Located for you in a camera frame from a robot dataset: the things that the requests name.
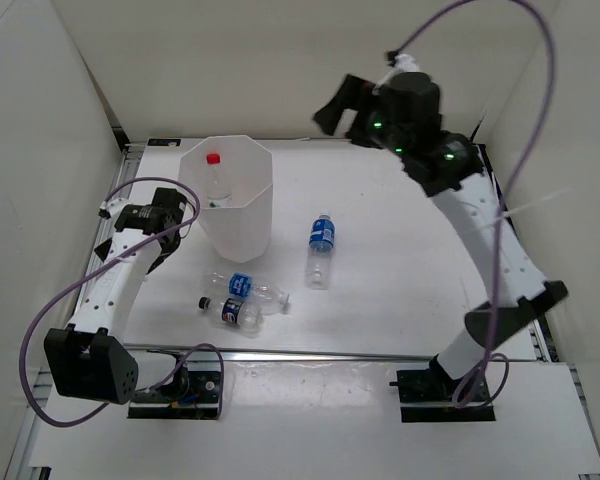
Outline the red cap water bottle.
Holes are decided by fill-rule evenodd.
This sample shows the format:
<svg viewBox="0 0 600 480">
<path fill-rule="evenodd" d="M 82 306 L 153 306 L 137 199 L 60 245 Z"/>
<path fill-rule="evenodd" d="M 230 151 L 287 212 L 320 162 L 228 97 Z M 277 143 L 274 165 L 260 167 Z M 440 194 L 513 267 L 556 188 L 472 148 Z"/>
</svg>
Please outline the red cap water bottle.
<svg viewBox="0 0 600 480">
<path fill-rule="evenodd" d="M 210 208 L 226 208 L 231 205 L 232 192 L 219 153 L 206 155 L 206 197 Z"/>
</svg>

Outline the blue label upright-lying bottle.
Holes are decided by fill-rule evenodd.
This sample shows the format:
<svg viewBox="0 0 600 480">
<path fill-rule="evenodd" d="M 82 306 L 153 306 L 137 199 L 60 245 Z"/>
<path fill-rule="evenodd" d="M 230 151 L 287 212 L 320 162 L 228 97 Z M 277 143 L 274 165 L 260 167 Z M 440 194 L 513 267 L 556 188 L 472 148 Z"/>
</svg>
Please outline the blue label upright-lying bottle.
<svg viewBox="0 0 600 480">
<path fill-rule="evenodd" d="M 329 287 L 336 228 L 329 211 L 323 211 L 311 226 L 305 282 L 311 289 Z"/>
</svg>

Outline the black cap pepsi bottle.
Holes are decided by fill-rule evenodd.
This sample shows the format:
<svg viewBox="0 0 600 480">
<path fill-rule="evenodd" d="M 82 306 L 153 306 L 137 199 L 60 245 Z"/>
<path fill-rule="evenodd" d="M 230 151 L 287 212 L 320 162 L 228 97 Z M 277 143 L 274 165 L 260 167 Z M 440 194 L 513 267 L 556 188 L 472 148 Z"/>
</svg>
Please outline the black cap pepsi bottle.
<svg viewBox="0 0 600 480">
<path fill-rule="evenodd" d="M 211 321 L 246 334 L 255 334 L 261 328 L 261 308 L 252 302 L 231 297 L 218 300 L 203 296 L 198 301 L 198 307 Z"/>
</svg>

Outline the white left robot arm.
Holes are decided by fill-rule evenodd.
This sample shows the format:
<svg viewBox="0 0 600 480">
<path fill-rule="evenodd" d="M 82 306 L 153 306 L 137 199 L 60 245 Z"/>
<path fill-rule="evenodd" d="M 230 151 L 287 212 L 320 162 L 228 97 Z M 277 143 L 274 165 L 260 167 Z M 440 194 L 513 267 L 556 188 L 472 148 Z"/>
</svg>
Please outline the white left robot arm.
<svg viewBox="0 0 600 480">
<path fill-rule="evenodd" d="M 136 390 L 139 367 L 122 335 L 145 277 L 177 250 L 186 197 L 158 188 L 152 201 L 104 203 L 99 215 L 113 221 L 112 236 L 96 248 L 104 263 L 119 262 L 99 274 L 66 327 L 53 328 L 44 351 L 58 393 L 65 397 L 127 403 Z"/>
</svg>

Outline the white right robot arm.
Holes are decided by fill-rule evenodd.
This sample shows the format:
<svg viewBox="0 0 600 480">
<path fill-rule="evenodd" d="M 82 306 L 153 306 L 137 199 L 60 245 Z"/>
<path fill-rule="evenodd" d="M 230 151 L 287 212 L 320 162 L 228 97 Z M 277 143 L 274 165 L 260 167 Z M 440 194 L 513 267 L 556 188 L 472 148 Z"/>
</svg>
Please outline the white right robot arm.
<svg viewBox="0 0 600 480">
<path fill-rule="evenodd" d="M 441 90 L 422 72 L 401 72 L 383 84 L 346 75 L 313 116 L 333 135 L 343 113 L 355 117 L 345 134 L 352 144 L 396 155 L 456 231 L 484 283 L 487 300 L 466 314 L 464 328 L 429 363 L 429 387 L 450 400 L 489 348 L 497 348 L 563 301 L 568 290 L 531 261 L 507 221 L 477 147 L 442 126 Z"/>
</svg>

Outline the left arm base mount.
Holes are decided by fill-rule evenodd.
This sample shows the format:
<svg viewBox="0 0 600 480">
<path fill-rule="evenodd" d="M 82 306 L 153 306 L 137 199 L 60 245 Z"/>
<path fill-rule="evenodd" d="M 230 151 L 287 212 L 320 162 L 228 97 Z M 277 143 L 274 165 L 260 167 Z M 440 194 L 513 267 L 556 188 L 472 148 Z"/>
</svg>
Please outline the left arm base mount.
<svg viewBox="0 0 600 480">
<path fill-rule="evenodd" d="M 193 352 L 149 350 L 128 404 L 134 420 L 218 420 L 224 400 L 222 354 L 207 344 Z"/>
</svg>

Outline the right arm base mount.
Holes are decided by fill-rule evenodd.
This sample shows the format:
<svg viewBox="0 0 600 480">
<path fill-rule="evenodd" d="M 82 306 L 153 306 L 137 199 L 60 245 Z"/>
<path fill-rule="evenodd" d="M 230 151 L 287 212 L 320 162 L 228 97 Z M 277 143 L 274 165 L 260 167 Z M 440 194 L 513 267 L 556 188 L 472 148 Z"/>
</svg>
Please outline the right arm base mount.
<svg viewBox="0 0 600 480">
<path fill-rule="evenodd" d="M 492 406 L 483 406 L 490 395 L 485 382 L 478 387 L 474 401 L 457 408 L 452 389 L 438 381 L 428 369 L 398 370 L 389 383 L 397 390 L 402 423 L 477 423 L 494 422 Z"/>
</svg>

